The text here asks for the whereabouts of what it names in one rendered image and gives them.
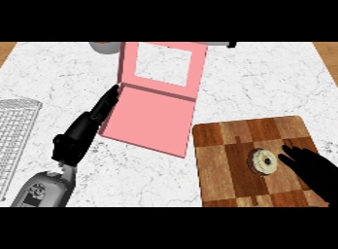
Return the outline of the wooden cutting board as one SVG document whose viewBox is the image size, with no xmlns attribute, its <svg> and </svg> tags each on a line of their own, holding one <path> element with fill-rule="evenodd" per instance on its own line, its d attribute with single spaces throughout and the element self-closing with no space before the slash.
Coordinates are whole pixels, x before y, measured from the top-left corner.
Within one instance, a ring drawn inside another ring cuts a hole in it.
<svg viewBox="0 0 338 249">
<path fill-rule="evenodd" d="M 328 205 L 285 164 L 267 176 L 256 175 L 248 167 L 254 149 L 278 155 L 285 146 L 314 148 L 298 116 L 197 124 L 192 135 L 203 206 Z"/>
</svg>

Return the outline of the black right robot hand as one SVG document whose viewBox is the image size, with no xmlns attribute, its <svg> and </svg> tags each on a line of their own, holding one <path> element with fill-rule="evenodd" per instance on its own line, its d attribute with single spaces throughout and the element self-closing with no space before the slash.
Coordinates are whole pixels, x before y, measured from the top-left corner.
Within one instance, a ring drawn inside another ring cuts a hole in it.
<svg viewBox="0 0 338 249">
<path fill-rule="evenodd" d="M 278 159 L 292 169 L 328 206 L 338 208 L 338 167 L 309 149 L 284 145 L 282 151 Z"/>
</svg>

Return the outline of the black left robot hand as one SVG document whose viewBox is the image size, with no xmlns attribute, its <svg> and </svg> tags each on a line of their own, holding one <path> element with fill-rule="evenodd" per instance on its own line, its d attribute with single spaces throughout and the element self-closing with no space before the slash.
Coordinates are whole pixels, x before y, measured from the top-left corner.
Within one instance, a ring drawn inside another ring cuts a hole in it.
<svg viewBox="0 0 338 249">
<path fill-rule="evenodd" d="M 51 158 L 69 166 L 76 166 L 85 156 L 98 128 L 107 119 L 119 100 L 119 86 L 114 85 L 98 99 L 92 109 L 83 112 L 63 134 L 53 139 Z"/>
</svg>

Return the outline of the pale grey appliance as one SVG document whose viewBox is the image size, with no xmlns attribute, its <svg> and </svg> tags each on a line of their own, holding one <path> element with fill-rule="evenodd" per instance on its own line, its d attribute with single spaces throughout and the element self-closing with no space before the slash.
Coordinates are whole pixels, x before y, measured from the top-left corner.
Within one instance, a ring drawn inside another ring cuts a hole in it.
<svg viewBox="0 0 338 249">
<path fill-rule="evenodd" d="M 208 46 L 223 46 L 226 48 L 235 48 L 236 42 L 206 42 Z"/>
</svg>

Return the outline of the grey rounded object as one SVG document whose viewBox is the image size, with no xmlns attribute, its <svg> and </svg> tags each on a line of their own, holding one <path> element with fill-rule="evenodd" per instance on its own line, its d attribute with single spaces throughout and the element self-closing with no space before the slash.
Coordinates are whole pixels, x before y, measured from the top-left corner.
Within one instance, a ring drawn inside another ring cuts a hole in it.
<svg viewBox="0 0 338 249">
<path fill-rule="evenodd" d="M 89 45 L 92 49 L 103 54 L 113 54 L 120 51 L 119 42 L 91 42 Z"/>
</svg>

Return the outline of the white frosted cupcake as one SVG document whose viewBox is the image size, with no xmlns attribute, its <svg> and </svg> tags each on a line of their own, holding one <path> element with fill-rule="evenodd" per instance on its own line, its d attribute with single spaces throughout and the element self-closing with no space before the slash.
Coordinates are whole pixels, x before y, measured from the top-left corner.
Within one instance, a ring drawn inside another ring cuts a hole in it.
<svg viewBox="0 0 338 249">
<path fill-rule="evenodd" d="M 278 159 L 270 151 L 256 148 L 248 154 L 248 167 L 254 174 L 267 176 L 272 174 L 278 167 Z"/>
</svg>

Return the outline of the pink open box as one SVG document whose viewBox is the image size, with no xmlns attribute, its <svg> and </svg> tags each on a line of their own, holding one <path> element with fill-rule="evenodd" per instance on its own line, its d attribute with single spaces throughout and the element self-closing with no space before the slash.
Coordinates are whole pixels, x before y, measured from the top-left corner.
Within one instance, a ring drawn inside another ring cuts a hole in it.
<svg viewBox="0 0 338 249">
<path fill-rule="evenodd" d="M 167 155 L 186 155 L 197 91 L 207 45 L 192 42 L 151 42 L 191 53 L 186 84 L 181 87 L 135 75 L 138 42 L 123 42 L 119 59 L 119 102 L 98 134 Z"/>
</svg>

